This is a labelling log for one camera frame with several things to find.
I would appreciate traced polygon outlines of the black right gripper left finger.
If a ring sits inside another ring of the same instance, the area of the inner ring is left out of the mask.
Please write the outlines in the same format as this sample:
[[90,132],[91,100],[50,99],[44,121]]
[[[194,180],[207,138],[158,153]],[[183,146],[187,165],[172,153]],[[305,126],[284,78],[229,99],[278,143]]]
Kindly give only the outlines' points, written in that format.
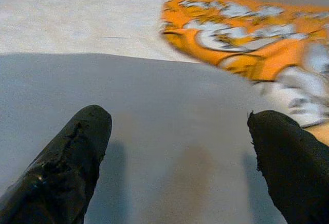
[[111,131],[103,107],[78,111],[1,197],[1,223],[84,223]]

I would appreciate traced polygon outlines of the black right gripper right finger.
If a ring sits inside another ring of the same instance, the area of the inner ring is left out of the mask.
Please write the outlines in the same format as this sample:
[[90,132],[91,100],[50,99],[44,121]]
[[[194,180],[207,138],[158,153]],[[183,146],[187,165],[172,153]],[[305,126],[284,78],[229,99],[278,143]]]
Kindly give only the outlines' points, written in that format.
[[258,170],[287,223],[328,223],[328,146],[274,110],[247,121]]

